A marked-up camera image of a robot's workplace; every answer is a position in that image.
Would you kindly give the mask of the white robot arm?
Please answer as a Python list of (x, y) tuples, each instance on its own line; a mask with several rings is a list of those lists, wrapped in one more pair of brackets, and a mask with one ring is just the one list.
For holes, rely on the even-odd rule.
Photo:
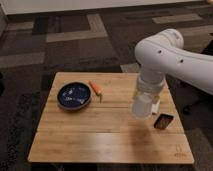
[(183, 49), (184, 38), (176, 29), (166, 29), (137, 43), (137, 78), (140, 91), (159, 94), (166, 75), (178, 78), (213, 95), (213, 56)]

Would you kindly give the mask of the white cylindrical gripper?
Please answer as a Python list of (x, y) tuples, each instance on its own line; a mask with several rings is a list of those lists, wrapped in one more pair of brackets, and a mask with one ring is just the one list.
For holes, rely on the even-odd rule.
[(149, 94), (150, 96), (158, 96), (164, 88), (164, 80), (162, 77), (156, 83), (144, 81), (140, 76), (137, 77), (136, 81), (136, 93), (137, 95)]

